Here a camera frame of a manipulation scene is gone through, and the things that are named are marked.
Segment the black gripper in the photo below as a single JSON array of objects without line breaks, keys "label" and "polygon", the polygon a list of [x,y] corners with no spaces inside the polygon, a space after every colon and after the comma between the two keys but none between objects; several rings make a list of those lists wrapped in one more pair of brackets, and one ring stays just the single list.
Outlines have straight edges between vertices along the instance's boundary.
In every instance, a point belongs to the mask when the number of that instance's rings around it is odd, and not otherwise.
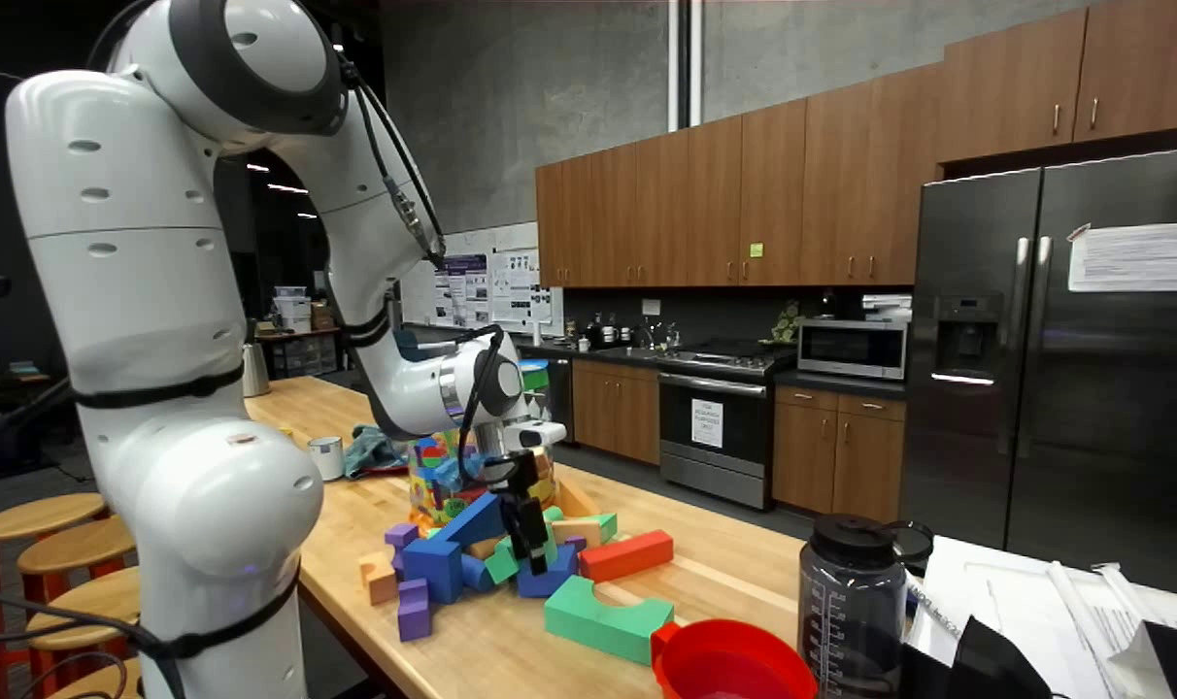
[{"label": "black gripper", "polygon": [[541,481],[541,468],[532,450],[514,450],[514,472],[502,488],[502,517],[517,558],[527,558],[532,574],[546,570],[546,530],[532,522],[541,512],[541,498],[532,486]]}]

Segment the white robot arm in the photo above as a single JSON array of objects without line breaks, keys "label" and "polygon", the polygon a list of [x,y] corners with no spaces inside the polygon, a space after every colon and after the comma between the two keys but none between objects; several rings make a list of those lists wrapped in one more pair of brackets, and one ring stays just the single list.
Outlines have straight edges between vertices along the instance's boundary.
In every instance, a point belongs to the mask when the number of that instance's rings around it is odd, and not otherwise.
[{"label": "white robot arm", "polygon": [[322,477],[246,416],[246,306],[212,197],[224,156],[271,152],[305,188],[382,432],[471,432],[502,531],[543,554],[527,450],[543,426],[519,354],[502,332],[429,356],[401,345],[401,274],[444,257],[433,202],[297,0],[134,0],[94,72],[19,82],[2,130],[84,455],[134,540],[146,699],[305,696],[293,592]]}]

